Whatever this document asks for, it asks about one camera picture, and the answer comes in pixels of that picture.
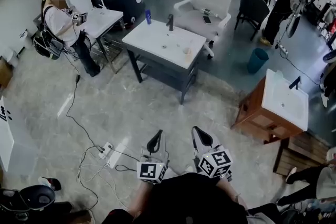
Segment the office chair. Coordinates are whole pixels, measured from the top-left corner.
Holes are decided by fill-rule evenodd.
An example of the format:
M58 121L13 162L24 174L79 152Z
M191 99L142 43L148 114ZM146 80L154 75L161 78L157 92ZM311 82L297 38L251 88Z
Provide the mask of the office chair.
M184 0L174 5L175 26L206 37L208 43L204 48L208 59L214 56L210 47L219 40L231 18L228 13L230 3L231 0ZM204 9L208 9L210 14L204 14ZM205 24L203 16L209 16L211 24Z
M240 19L242 20L241 23L245 20L248 21L255 28L250 39L253 40L268 14L269 8L264 0L240 0L240 8L237 15L235 30L237 29Z

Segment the chair seat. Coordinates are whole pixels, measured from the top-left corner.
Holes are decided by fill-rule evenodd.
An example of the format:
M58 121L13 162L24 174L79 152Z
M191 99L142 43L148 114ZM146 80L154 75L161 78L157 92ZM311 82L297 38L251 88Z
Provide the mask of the chair seat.
M211 41L218 34L218 24L221 19L210 16L211 24L206 24L203 21L203 16L205 15L199 10L191 10L181 17L175 18L174 25L203 36L207 41Z

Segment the black faucet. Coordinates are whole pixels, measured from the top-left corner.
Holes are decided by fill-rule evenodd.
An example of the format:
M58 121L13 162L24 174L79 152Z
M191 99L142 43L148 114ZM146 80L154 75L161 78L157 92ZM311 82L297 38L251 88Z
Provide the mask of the black faucet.
M289 86L289 88L290 89L293 89L294 88L294 86L296 86L296 89L298 89L298 84L299 84L299 82L301 82L301 76L299 76L290 86Z
M169 14L168 23L166 24L166 26L169 26L169 31L174 30L174 15L173 14Z

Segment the chair armrest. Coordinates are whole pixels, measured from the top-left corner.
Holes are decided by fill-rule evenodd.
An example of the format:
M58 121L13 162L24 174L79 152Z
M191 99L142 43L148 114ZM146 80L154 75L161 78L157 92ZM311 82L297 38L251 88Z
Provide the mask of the chair armrest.
M193 6L191 4L192 1L193 0L184 0L184 1L176 3L174 5L174 10L175 10L176 14L181 16L182 12L193 10Z
M230 19L231 19L231 14L228 13L226 17L222 21L220 21L220 23L218 24L218 28L219 28L218 35L221 35L223 33L223 30L227 26L227 23L229 22Z

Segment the black chair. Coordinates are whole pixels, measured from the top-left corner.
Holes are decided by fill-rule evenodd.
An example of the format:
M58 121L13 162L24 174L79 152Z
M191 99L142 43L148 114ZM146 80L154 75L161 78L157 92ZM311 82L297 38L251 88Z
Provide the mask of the black chair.
M242 19L241 23L247 20L256 29L250 39L253 40L268 14L269 8L264 0L240 0L235 30L240 19Z

